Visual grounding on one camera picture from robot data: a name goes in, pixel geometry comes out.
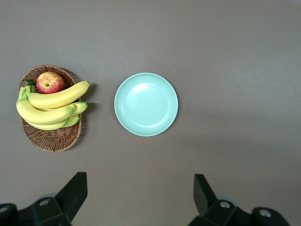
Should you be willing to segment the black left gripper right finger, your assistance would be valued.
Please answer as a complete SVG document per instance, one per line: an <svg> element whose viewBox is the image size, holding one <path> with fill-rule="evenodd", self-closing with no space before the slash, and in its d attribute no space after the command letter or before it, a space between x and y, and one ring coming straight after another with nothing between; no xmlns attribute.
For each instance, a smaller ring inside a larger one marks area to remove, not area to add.
<svg viewBox="0 0 301 226"><path fill-rule="evenodd" d="M203 174L194 175L193 199L198 215L190 226L234 226L236 206L218 199Z"/></svg>

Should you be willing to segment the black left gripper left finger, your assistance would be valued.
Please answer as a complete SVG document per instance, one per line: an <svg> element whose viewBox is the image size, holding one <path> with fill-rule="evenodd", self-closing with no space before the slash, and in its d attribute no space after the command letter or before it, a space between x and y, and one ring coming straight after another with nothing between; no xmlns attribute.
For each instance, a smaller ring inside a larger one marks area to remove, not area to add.
<svg viewBox="0 0 301 226"><path fill-rule="evenodd" d="M71 226L72 220L87 198L87 174L78 172L55 195L44 197L32 205L36 226Z"/></svg>

